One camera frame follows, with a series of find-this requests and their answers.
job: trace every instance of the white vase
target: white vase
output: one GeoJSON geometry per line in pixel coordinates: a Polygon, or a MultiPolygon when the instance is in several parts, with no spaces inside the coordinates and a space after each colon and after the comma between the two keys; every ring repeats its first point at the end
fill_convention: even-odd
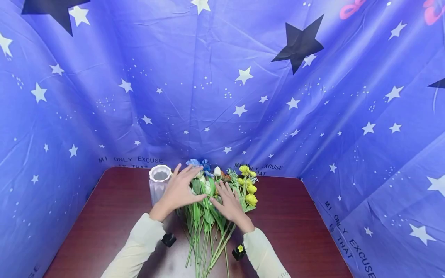
{"type": "Polygon", "coordinates": [[[150,170],[150,195],[151,205],[156,204],[167,187],[167,183],[171,177],[171,169],[167,165],[157,165],[150,170]]]}

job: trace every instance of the black clip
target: black clip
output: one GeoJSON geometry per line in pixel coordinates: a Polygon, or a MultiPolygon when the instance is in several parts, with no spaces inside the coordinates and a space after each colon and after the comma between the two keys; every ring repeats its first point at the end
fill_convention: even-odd
{"type": "Polygon", "coordinates": [[[170,248],[173,243],[175,243],[176,241],[176,237],[174,236],[174,234],[169,233],[169,234],[165,234],[164,237],[162,238],[162,242],[168,247],[170,248]]]}
{"type": "Polygon", "coordinates": [[[246,250],[244,248],[244,245],[240,244],[238,247],[235,247],[232,251],[232,255],[235,257],[236,261],[240,261],[244,255],[246,254],[246,250]]]}

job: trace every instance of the pink lettering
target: pink lettering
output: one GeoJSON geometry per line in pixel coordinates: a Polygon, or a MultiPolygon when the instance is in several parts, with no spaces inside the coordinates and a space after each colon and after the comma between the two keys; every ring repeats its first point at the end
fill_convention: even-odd
{"type": "Polygon", "coordinates": [[[423,7],[426,8],[424,18],[428,25],[433,25],[445,13],[445,7],[443,7],[441,12],[438,15],[435,15],[436,9],[433,7],[434,1],[435,0],[426,0],[423,3],[423,7]]]}
{"type": "Polygon", "coordinates": [[[357,12],[366,0],[354,0],[354,4],[349,4],[341,8],[340,18],[345,20],[357,12]]]}

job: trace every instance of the cream long-sleeve shirt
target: cream long-sleeve shirt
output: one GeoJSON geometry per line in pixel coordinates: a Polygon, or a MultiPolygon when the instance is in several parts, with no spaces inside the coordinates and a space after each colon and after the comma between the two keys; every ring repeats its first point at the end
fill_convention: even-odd
{"type": "MultiPolygon", "coordinates": [[[[143,214],[101,278],[136,278],[164,235],[163,224],[143,214]]],[[[259,278],[290,278],[260,229],[255,228],[253,232],[245,234],[243,240],[247,257],[259,278]]]]}

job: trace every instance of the table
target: table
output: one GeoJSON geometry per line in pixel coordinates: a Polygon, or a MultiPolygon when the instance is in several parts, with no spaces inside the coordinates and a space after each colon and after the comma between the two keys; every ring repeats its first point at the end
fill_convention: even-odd
{"type": "MultiPolygon", "coordinates": [[[[106,170],[44,278],[100,278],[136,221],[151,209],[148,181],[148,169],[106,170]]],[[[259,177],[257,187],[257,209],[249,216],[293,278],[352,277],[300,180],[259,177]]],[[[177,241],[171,248],[160,243],[138,277],[195,277],[194,264],[185,268],[189,243],[180,223],[172,221],[166,230],[174,233],[177,241]]],[[[247,257],[237,262],[231,255],[241,242],[237,229],[227,245],[230,275],[258,277],[247,257]]],[[[209,278],[226,278],[226,272],[223,253],[209,278]]]]}

